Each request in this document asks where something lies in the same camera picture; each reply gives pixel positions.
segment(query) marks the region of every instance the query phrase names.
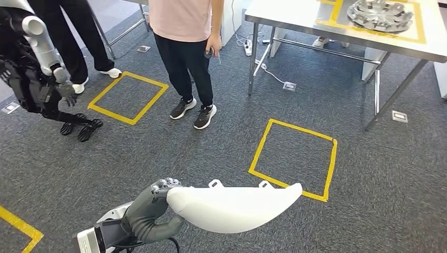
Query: white robot arm cover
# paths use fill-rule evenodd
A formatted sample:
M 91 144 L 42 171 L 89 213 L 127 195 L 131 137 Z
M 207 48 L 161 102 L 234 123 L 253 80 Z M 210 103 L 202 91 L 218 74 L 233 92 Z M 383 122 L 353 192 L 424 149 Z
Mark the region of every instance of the white robot arm cover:
M 24 11 L 20 12 L 20 18 L 11 19 L 11 26 L 17 32 L 23 33 L 41 65 L 42 72 L 47 76 L 54 74 L 57 83 L 64 83 L 67 80 L 67 74 L 61 67 L 62 63 L 50 39 L 46 25 L 35 16 L 28 2 L 26 0 L 2 0 L 0 6 Z
M 267 181 L 259 187 L 224 187 L 216 179 L 209 183 L 209 188 L 170 189 L 167 202 L 175 213 L 201 229 L 240 233 L 273 220 L 302 192 L 299 183 L 285 189 L 275 189 Z

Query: white plastic shell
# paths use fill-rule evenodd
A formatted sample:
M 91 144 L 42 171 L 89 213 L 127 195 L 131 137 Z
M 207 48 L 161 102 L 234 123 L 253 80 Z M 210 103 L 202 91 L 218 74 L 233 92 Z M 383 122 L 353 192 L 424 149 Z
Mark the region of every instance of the white plastic shell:
M 168 192 L 167 202 L 175 213 L 201 229 L 240 233 L 275 219 L 302 192 L 299 183 L 281 189 L 267 181 L 258 187 L 224 187 L 215 179 L 209 188 L 173 188 Z

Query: gray carpet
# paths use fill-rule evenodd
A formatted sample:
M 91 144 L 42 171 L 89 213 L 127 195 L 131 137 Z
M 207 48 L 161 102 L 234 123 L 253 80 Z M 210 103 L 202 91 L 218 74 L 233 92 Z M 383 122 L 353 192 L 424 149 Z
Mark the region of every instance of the gray carpet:
M 138 13 L 108 36 L 117 36 L 137 19 Z M 268 27 L 261 31 L 268 36 Z M 251 25 L 244 23 L 239 33 L 250 34 Z M 287 38 L 309 44 L 315 39 L 292 32 Z M 136 52 L 140 45 L 152 49 Z M 339 42 L 329 48 L 363 54 L 362 47 L 344 49 Z M 169 84 L 144 26 L 114 50 L 120 69 Z M 75 108 L 63 108 L 104 121 L 89 142 L 60 136 L 61 124 L 39 115 L 23 110 L 0 114 L 0 205 L 44 234 L 33 252 L 71 252 L 73 233 L 162 177 L 196 187 L 212 179 L 225 186 L 256 186 L 261 179 L 247 171 L 270 118 L 338 140 L 328 202 L 301 197 L 272 222 L 238 235 L 187 224 L 177 236 L 182 252 L 447 252 L 447 105 L 438 99 L 432 64 L 392 106 L 407 113 L 409 123 L 392 121 L 387 113 L 365 133 L 374 86 L 359 81 L 362 65 L 357 61 L 282 45 L 267 67 L 297 83 L 297 91 L 283 91 L 281 83 L 260 72 L 249 99 L 249 58 L 232 40 L 221 51 L 222 64 L 212 59 L 210 66 L 218 114 L 209 128 L 196 131 L 192 124 L 198 109 L 180 121 L 169 119 L 178 101 L 172 86 L 133 126 L 88 110 L 87 104 L 112 80 L 94 71 L 90 55 L 87 60 L 86 91 Z M 382 101 L 415 64 L 405 56 L 390 57 L 382 71 Z M 123 79 L 100 103 L 132 116 L 152 92 Z M 257 170 L 320 194 L 330 148 L 320 138 L 274 126 Z M 20 252 L 26 237 L 5 222 L 0 226 L 1 252 Z M 166 241 L 136 252 L 160 251 L 174 252 L 174 246 Z

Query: black pants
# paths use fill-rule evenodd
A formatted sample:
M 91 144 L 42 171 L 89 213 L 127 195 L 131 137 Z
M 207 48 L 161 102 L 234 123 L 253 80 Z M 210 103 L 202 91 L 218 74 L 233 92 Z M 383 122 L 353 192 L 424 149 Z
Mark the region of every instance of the black pants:
M 96 29 L 87 0 L 28 0 L 36 15 L 45 22 L 51 40 L 59 51 L 73 83 L 81 84 L 87 77 L 87 65 L 84 55 L 62 14 L 61 7 L 67 13 L 77 32 L 94 58 L 98 71 L 114 68 Z
M 192 99 L 192 84 L 188 70 L 196 82 L 199 99 L 204 106 L 212 105 L 209 59 L 205 57 L 207 41 L 179 42 L 154 34 L 158 51 L 168 71 L 169 80 L 186 101 Z

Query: person's hand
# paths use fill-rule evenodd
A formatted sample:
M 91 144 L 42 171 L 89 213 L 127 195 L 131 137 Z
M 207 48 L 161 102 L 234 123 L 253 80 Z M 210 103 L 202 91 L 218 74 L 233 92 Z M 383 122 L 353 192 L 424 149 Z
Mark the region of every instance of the person's hand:
M 222 40 L 220 39 L 219 34 L 211 34 L 211 36 L 208 38 L 207 47 L 205 49 L 206 53 L 209 53 L 211 47 L 212 49 L 214 49 L 213 56 L 218 56 L 219 51 L 222 48 Z

